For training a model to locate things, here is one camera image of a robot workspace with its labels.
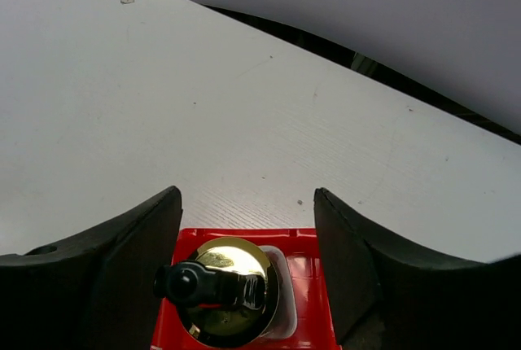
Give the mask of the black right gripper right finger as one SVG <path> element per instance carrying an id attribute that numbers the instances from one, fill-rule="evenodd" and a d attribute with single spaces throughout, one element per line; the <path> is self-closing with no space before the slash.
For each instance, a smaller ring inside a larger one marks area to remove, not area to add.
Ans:
<path id="1" fill-rule="evenodd" d="M 481 263 L 432 250 L 324 188 L 313 210 L 341 348 L 519 348 L 519 256 Z"/>

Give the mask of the gold-cap oil bottle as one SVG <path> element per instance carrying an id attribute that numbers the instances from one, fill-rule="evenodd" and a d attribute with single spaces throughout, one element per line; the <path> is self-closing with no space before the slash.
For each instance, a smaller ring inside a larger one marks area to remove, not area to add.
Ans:
<path id="1" fill-rule="evenodd" d="M 283 341 L 297 329 L 286 256 L 244 238 L 214 238 L 160 267 L 154 293 L 174 305 L 189 336 L 210 348 Z"/>

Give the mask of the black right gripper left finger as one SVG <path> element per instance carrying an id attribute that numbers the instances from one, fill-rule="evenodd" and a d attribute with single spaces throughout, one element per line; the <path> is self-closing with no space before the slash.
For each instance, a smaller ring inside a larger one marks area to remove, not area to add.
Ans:
<path id="1" fill-rule="evenodd" d="M 3 349 L 148 349 L 182 195 L 170 186 L 79 234 L 1 257 Z"/>

